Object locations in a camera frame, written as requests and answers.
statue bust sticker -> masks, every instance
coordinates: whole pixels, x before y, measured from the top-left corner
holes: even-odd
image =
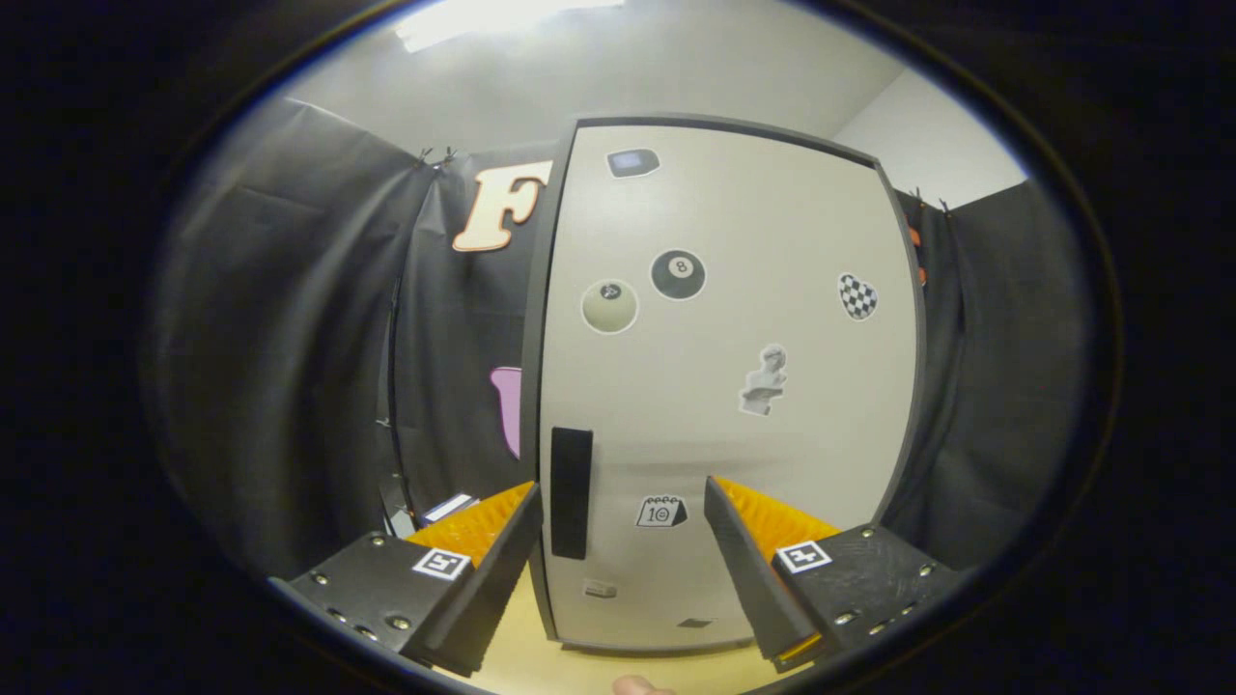
[[[785,394],[785,348],[769,345],[760,351],[764,365],[747,375],[747,388],[739,392],[738,408],[753,416],[768,416],[772,411],[771,401]]]

8 ball sticker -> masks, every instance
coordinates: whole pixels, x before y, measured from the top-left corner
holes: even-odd
[[[690,251],[674,249],[653,261],[653,287],[667,299],[682,302],[703,289],[707,273],[700,257]]]

orange foam pad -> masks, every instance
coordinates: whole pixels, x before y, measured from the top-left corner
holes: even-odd
[[[713,480],[729,497],[729,502],[738,511],[738,516],[743,519],[743,524],[751,534],[751,539],[755,540],[755,545],[766,563],[772,561],[777,548],[806,540],[819,540],[840,533],[840,529],[763,492],[722,477],[713,476]]]
[[[493,547],[493,542],[510,521],[519,503],[524,501],[533,484],[528,481],[493,497],[455,512],[445,519],[413,533],[404,540],[460,553],[472,558],[472,566],[480,568],[481,560]]]

wooden floor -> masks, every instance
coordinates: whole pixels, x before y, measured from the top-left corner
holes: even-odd
[[[777,675],[754,644],[728,652],[661,658],[562,649],[557,642],[545,638],[531,576],[524,568],[482,669],[467,679],[441,673],[501,695],[611,695],[614,679],[627,674],[643,675],[658,688],[671,689],[677,695],[733,695],[797,670]]]

cabinet door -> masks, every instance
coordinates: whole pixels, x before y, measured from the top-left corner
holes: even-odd
[[[901,214],[873,166],[745,132],[580,127],[564,168],[531,326],[557,636],[624,649],[748,638],[705,480],[840,528],[876,514],[918,372]],[[555,428],[591,433],[559,451],[557,477]],[[559,491],[576,512],[560,527],[555,481],[577,487]],[[555,534],[577,552],[556,553]]]

